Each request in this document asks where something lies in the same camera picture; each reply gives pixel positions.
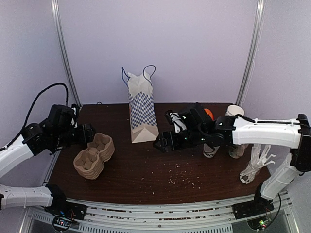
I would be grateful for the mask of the cardboard cup carrier stack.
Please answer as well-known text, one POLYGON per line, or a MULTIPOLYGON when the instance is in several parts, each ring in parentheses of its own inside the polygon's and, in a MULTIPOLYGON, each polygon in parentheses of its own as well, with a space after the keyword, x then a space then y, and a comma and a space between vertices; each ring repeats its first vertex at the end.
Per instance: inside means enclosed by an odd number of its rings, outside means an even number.
POLYGON ((115 152, 112 137, 97 133, 94 140, 87 144, 85 150, 80 151, 73 160, 77 173, 87 180, 95 180, 104 169, 115 152))

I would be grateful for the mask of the white paper coffee cup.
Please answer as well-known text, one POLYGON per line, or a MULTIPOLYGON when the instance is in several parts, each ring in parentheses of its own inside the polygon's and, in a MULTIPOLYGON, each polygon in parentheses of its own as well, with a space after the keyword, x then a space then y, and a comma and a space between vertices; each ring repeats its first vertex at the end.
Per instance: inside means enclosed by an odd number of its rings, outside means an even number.
POLYGON ((209 146, 208 144, 204 144, 203 146, 203 155, 206 158, 212 158, 217 153, 220 146, 209 146))

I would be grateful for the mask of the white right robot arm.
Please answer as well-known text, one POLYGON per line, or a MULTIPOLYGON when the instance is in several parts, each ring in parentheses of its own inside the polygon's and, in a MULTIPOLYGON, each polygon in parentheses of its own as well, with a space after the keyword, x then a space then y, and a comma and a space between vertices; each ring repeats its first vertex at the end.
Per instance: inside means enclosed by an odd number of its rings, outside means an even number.
POLYGON ((299 174, 311 170, 311 126, 305 114, 287 120, 251 119, 241 114, 213 119, 199 103, 193 103, 179 112, 168 110, 165 117, 174 126, 162 132, 153 142, 161 152, 192 148, 207 144, 211 148, 221 145, 252 144, 282 146, 290 152, 275 173, 259 187, 259 193, 249 203, 253 214, 260 214, 277 194, 299 174))

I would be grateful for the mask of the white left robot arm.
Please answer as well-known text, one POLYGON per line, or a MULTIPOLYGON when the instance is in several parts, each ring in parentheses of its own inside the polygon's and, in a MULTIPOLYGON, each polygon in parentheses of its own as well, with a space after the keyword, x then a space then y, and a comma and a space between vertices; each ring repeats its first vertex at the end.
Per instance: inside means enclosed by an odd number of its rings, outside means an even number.
MULTIPOLYGON (((48 150, 55 153, 75 144, 93 141, 91 124, 78 124, 80 108, 55 104, 41 123, 22 128, 16 139, 0 150, 0 175, 4 176, 22 162, 48 150)), ((0 187, 0 208, 42 206, 60 216, 70 211, 64 192, 54 184, 40 187, 0 187)))

